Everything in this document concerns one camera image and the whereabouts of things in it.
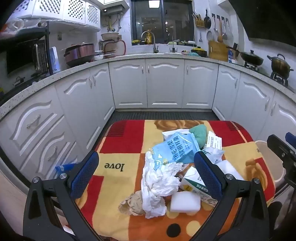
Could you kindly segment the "white green milk carton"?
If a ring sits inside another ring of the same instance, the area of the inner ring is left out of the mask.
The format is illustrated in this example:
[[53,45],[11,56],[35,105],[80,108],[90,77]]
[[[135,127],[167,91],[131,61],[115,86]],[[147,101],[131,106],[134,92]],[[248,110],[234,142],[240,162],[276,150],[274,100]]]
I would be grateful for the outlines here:
[[215,207],[218,201],[211,197],[206,188],[201,176],[194,166],[188,166],[184,170],[184,175],[181,180],[180,188],[184,191],[189,191],[198,194],[201,200],[210,206]]

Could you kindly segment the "white blue medicine box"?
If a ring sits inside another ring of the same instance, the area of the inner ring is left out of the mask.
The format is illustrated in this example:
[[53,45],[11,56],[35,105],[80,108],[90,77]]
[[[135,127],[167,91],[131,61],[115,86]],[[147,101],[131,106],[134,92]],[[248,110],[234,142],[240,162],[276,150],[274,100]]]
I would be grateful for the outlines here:
[[206,147],[222,150],[222,138],[215,135],[212,131],[208,131]]

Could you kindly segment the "white foam sponge block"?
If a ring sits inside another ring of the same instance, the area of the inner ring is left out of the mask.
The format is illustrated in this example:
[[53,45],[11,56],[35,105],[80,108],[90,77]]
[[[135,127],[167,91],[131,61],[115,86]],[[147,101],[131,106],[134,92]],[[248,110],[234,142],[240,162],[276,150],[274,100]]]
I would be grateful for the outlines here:
[[196,213],[201,208],[200,195],[189,192],[181,191],[176,192],[171,196],[170,211],[177,213]]

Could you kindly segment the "brown paper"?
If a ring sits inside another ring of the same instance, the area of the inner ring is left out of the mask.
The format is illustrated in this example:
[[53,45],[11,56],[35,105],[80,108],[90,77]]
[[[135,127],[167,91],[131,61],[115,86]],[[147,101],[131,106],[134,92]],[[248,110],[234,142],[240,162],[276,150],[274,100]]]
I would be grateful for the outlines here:
[[131,194],[125,200],[123,200],[119,204],[118,210],[122,214],[142,216],[142,215],[145,215],[145,211],[143,210],[142,205],[143,205],[142,192],[139,190]]

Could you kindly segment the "white tissue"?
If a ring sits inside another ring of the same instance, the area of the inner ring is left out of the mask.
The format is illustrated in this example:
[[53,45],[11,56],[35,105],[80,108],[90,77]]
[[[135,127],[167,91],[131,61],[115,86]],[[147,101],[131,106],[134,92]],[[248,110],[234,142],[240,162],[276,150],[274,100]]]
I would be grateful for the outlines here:
[[172,162],[155,169],[156,164],[152,153],[146,152],[141,180],[142,209],[146,219],[166,214],[164,198],[176,193],[181,183],[176,174],[182,169],[183,163]]

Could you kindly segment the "blue snack bag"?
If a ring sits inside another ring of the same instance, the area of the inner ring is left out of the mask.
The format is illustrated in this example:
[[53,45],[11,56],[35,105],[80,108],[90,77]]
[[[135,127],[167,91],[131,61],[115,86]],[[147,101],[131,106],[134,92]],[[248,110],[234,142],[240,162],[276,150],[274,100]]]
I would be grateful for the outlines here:
[[175,132],[165,141],[152,147],[154,169],[169,163],[190,164],[194,162],[196,152],[200,151],[199,144],[192,133]]

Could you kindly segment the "white lower kitchen cabinets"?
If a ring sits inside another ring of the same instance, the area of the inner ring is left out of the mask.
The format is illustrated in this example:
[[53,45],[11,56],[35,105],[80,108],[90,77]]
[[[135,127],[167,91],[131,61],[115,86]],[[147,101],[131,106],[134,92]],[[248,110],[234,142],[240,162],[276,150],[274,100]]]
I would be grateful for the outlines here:
[[55,175],[94,146],[116,109],[210,109],[254,140],[295,132],[295,93],[243,66],[207,58],[124,56],[80,65],[1,106],[1,148],[26,180]]

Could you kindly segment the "chrome kitchen faucet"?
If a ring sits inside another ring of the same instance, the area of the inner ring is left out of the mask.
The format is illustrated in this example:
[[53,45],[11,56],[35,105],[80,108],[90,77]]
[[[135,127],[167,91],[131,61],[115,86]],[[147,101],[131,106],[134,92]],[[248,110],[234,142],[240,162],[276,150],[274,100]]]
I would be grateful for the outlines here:
[[158,53],[158,46],[156,45],[156,39],[155,39],[155,35],[151,30],[146,30],[144,32],[142,32],[141,37],[144,36],[144,34],[147,34],[147,36],[145,37],[145,41],[147,44],[153,44],[153,53]]

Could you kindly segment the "dark kitchen window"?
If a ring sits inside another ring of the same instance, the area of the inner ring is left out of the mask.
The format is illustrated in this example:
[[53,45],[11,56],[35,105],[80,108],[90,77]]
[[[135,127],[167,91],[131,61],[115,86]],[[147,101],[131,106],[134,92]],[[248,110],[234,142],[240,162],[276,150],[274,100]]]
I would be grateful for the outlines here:
[[192,1],[131,1],[132,39],[142,40],[152,31],[155,43],[194,40]]

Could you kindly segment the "brass stock pot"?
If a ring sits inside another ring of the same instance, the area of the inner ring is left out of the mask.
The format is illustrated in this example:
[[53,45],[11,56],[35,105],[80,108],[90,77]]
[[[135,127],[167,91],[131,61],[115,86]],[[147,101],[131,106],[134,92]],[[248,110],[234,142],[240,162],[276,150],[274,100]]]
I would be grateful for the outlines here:
[[285,57],[282,54],[278,54],[274,57],[267,55],[267,58],[271,61],[271,78],[279,76],[282,79],[288,79],[290,72],[294,71],[286,62]]

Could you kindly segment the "red yellow patterned tablecloth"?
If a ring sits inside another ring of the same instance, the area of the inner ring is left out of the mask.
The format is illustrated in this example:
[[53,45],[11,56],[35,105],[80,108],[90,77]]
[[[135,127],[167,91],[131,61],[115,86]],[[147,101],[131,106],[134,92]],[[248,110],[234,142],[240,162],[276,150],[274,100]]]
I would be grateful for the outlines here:
[[[103,237],[112,240],[189,240],[212,211],[202,203],[196,213],[173,213],[147,219],[120,213],[118,206],[140,190],[145,153],[163,141],[164,131],[192,128],[198,120],[121,120],[115,122],[96,147],[99,165],[77,205]],[[203,121],[207,130],[222,138],[223,159],[238,173],[262,182],[271,203],[275,183],[262,154],[248,131],[232,121]]]

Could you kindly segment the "black wok on stove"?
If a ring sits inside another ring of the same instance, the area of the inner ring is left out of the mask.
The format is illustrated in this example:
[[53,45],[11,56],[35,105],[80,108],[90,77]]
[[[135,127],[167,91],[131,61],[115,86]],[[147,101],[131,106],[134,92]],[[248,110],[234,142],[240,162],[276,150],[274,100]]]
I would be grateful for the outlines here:
[[262,65],[264,59],[255,55],[253,50],[250,52],[240,52],[240,56],[244,61],[244,66],[254,66],[255,68]]

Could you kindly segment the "green knitted cloth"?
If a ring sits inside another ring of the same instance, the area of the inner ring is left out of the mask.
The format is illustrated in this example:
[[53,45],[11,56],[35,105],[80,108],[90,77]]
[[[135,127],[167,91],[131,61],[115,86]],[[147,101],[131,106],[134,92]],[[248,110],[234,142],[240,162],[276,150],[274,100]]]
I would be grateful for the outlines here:
[[189,129],[189,132],[194,135],[200,149],[203,149],[207,142],[207,128],[205,125],[197,125]]

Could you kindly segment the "wooden cutting board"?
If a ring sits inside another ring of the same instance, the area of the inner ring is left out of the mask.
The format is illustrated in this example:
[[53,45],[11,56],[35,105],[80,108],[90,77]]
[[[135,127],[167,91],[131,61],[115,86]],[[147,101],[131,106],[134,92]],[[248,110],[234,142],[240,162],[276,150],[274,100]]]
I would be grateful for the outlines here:
[[228,61],[228,48],[224,43],[209,41],[209,58],[227,62]]

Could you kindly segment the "copper coloured pot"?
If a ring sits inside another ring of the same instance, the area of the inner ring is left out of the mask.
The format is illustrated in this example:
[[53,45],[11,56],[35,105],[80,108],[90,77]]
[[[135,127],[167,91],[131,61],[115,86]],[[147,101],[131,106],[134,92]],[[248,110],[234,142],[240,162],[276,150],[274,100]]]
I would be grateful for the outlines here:
[[93,43],[81,43],[66,48],[64,53],[65,62],[69,67],[91,62],[95,56]]

